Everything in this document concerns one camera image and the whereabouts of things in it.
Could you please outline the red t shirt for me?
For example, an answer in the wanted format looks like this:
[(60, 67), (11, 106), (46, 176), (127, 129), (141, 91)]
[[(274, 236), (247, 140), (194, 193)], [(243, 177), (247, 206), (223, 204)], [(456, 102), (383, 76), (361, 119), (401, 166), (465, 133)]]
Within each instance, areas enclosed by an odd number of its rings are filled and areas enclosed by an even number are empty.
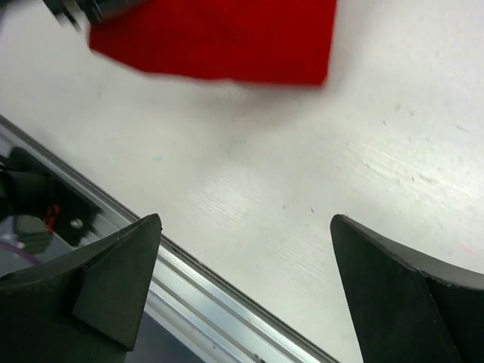
[(88, 45), (145, 73), (271, 85), (321, 85), (337, 3), (145, 1), (92, 26)]

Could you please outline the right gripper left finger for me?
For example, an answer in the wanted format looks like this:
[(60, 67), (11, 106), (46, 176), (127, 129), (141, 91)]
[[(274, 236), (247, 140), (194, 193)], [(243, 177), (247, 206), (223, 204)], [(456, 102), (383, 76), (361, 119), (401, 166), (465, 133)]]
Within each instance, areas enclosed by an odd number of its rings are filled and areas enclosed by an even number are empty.
[(157, 214), (1, 278), (3, 362), (123, 362), (157, 260)]

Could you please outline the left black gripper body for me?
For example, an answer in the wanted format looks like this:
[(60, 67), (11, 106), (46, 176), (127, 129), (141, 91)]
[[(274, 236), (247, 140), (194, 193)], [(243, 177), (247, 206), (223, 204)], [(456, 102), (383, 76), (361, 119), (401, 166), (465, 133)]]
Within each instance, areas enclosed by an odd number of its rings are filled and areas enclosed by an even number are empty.
[(59, 23), (81, 30), (79, 16), (97, 26), (135, 9), (144, 0), (44, 0), (43, 3)]

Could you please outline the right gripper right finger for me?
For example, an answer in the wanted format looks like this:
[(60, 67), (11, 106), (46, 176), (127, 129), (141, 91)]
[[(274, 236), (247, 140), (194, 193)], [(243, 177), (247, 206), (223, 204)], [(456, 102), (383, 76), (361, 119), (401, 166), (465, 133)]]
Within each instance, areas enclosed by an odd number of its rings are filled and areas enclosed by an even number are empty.
[(335, 215), (330, 233), (365, 362), (481, 362), (483, 276)]

